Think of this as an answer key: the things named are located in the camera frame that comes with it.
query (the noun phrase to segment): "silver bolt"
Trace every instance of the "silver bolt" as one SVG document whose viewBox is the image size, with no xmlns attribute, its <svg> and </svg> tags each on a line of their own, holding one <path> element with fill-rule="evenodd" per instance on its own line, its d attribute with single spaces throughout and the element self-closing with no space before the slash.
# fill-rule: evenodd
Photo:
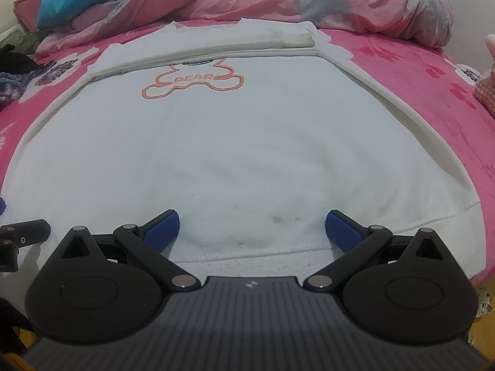
<svg viewBox="0 0 495 371">
<path fill-rule="evenodd" d="M 333 280 L 331 277 L 325 275 L 313 275 L 308 279 L 308 283 L 313 287 L 328 287 L 332 284 Z"/>
<path fill-rule="evenodd" d="M 177 275 L 172 278 L 172 283 L 177 287 L 191 287 L 196 283 L 196 278 L 191 275 Z"/>
</svg>

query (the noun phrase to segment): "triangular cutout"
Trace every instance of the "triangular cutout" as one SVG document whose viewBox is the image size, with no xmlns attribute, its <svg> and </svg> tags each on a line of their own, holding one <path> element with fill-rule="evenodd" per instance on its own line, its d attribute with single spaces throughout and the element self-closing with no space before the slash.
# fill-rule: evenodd
<svg viewBox="0 0 495 371">
<path fill-rule="evenodd" d="M 63 253 L 62 259 L 86 257 L 87 255 L 90 255 L 90 251 L 86 247 L 83 237 L 76 235 Z"/>
<path fill-rule="evenodd" d="M 418 248 L 418 251 L 416 252 L 416 256 L 421 258 L 436 259 L 439 261 L 444 259 L 444 257 L 441 256 L 441 253 L 438 250 L 437 246 L 430 238 L 423 239 L 423 242 L 421 243 L 421 245 Z"/>
</svg>

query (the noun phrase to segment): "white wall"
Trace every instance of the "white wall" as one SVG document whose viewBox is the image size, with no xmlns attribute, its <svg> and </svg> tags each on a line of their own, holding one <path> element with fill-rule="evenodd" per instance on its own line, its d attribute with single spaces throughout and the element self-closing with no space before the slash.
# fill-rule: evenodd
<svg viewBox="0 0 495 371">
<path fill-rule="evenodd" d="M 447 0 L 454 11 L 452 38 L 445 52 L 480 72 L 491 68 L 493 59 L 484 40 L 495 33 L 495 0 Z"/>
</svg>

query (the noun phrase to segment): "ribbed gray panel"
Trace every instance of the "ribbed gray panel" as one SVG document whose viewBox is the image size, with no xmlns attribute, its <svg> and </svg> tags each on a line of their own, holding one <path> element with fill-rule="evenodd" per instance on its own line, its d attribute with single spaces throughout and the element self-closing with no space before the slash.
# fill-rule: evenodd
<svg viewBox="0 0 495 371">
<path fill-rule="evenodd" d="M 42 339 L 24 357 L 36 371 L 475 371 L 486 362 L 458 340 L 379 340 L 347 320 L 332 296 L 292 277 L 211 277 L 171 296 L 132 336 L 94 347 Z"/>
</svg>

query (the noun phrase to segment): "screw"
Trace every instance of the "screw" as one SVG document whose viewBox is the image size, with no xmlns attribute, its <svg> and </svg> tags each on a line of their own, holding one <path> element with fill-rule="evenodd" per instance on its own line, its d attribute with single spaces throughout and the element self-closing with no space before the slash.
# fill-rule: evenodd
<svg viewBox="0 0 495 371">
<path fill-rule="evenodd" d="M 191 275 L 177 275 L 172 278 L 172 283 L 177 287 L 191 287 L 196 283 L 196 278 Z"/>
<path fill-rule="evenodd" d="M 308 279 L 308 283 L 311 286 L 318 287 L 320 289 L 330 286 L 332 282 L 332 278 L 326 275 L 313 275 Z"/>
</svg>

